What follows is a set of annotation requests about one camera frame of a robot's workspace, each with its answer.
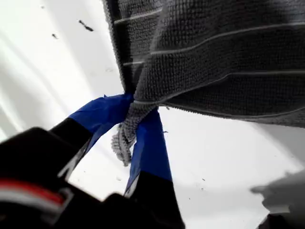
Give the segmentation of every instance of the striped towel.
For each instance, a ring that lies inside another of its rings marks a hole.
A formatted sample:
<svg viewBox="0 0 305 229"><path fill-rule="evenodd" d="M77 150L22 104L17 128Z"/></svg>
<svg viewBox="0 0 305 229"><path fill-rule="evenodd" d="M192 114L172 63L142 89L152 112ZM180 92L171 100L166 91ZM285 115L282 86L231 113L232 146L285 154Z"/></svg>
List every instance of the striped towel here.
<svg viewBox="0 0 305 229"><path fill-rule="evenodd" d="M159 105L305 127L304 0L104 0L125 91L112 143L127 165Z"/></svg>

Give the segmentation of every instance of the black speck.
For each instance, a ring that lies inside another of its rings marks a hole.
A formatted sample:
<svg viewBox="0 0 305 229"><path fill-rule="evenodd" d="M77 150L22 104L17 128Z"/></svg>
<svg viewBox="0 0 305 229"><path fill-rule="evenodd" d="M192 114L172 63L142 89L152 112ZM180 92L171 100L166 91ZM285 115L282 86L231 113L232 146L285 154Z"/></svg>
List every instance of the black speck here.
<svg viewBox="0 0 305 229"><path fill-rule="evenodd" d="M86 30L89 30L90 32L94 31L91 27L87 26L84 22L82 22L82 20L79 20L78 22L82 24Z"/></svg>

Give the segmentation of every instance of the white backdrop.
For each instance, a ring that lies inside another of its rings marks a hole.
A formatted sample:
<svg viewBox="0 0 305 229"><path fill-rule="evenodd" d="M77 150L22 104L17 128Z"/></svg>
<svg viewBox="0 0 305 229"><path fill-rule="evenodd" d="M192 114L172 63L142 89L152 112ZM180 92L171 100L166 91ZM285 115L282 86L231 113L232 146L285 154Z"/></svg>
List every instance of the white backdrop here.
<svg viewBox="0 0 305 229"><path fill-rule="evenodd" d="M32 126L49 129L90 100L123 92L107 28L100 0L0 1L0 140ZM160 114L187 228L255 228L268 211L250 189L304 168L304 129ZM101 200L123 193L128 179L111 151L115 132L70 179Z"/></svg>

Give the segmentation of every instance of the terry cloth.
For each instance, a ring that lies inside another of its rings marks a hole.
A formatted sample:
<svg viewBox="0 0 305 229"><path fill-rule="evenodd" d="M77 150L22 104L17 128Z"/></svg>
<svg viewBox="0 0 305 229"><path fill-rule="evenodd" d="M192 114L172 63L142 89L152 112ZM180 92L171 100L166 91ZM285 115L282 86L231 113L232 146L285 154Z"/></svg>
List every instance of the terry cloth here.
<svg viewBox="0 0 305 229"><path fill-rule="evenodd" d="M305 127L304 0L104 0L121 80L134 103L115 137L166 105Z"/></svg>

